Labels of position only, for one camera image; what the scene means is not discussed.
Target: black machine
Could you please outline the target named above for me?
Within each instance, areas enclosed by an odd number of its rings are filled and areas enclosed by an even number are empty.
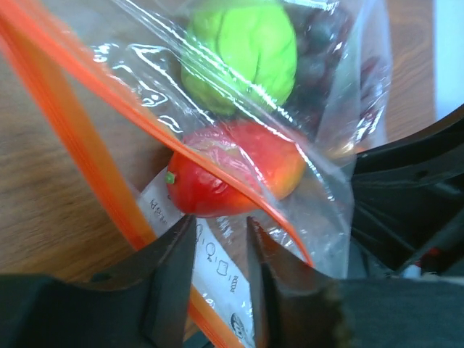
[[[464,286],[394,277],[464,276],[464,107],[360,154],[352,186],[353,239],[393,277],[328,278],[249,218],[256,347],[464,347]],[[182,347],[195,237],[186,216],[88,283],[0,276],[0,347]]]

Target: paper label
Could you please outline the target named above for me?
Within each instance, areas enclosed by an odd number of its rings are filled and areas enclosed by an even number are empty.
[[[144,189],[138,205],[157,236],[183,216],[170,201],[162,170]],[[197,219],[192,283],[246,348],[253,348],[249,282],[212,233],[207,220]]]

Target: orange plastic strip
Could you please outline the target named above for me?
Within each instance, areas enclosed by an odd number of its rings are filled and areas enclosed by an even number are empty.
[[[111,78],[101,67],[97,68],[97,63],[93,61],[93,57],[89,54],[88,50],[84,49],[76,37],[70,34],[71,30],[63,30],[66,26],[62,23],[58,25],[59,21],[42,8],[37,1],[3,0],[0,13],[25,35],[33,33],[30,36],[30,40],[38,47],[41,47],[50,57],[53,57],[59,65],[65,68],[66,71],[71,73],[83,85],[112,105],[131,122],[161,141],[164,145],[179,152],[214,176],[239,190],[258,207],[266,211],[292,237],[307,264],[312,265],[310,255],[304,243],[293,225],[280,211],[271,206],[264,197],[260,196],[245,183],[216,167],[214,163],[205,159],[194,150],[183,146],[177,139],[172,137],[172,134],[166,133],[159,126],[160,123],[154,119],[154,116],[150,115],[141,106],[136,96],[128,88],[122,88],[123,85]],[[30,13],[34,14],[35,18],[40,18],[41,25],[38,25],[30,17]]]
[[[0,49],[130,244],[140,249],[155,240],[130,189],[59,68],[1,17]],[[191,290],[189,314],[216,347],[242,347],[196,289]]]

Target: wooden table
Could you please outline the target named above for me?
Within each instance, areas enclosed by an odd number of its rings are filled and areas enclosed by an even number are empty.
[[[434,33],[432,0],[388,4],[394,77],[386,124],[393,140],[434,121]],[[0,271],[83,280],[127,257],[131,248],[1,57],[0,76]],[[170,151],[83,88],[78,93],[123,172],[142,189]],[[189,324],[187,336],[195,330]]]

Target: clear plastic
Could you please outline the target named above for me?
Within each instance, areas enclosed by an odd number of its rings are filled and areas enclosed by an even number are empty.
[[[252,308],[249,298],[234,299],[247,288],[234,276],[246,282],[246,216],[319,271],[347,275],[355,154],[385,142],[391,53],[382,0],[43,3],[157,122],[252,188],[297,232],[188,159],[175,169],[190,165],[191,184],[175,196],[169,187],[178,184],[175,175],[170,183],[165,172],[158,176],[151,196],[146,183],[128,178],[136,194],[144,190],[140,205],[156,234],[185,212],[205,218],[198,231],[211,236],[199,235],[197,258],[200,250],[206,257],[196,261],[194,286],[243,345],[252,346]],[[226,294],[215,285],[226,273],[223,259],[212,260],[221,253],[230,273]],[[221,261],[214,272],[207,268]]]

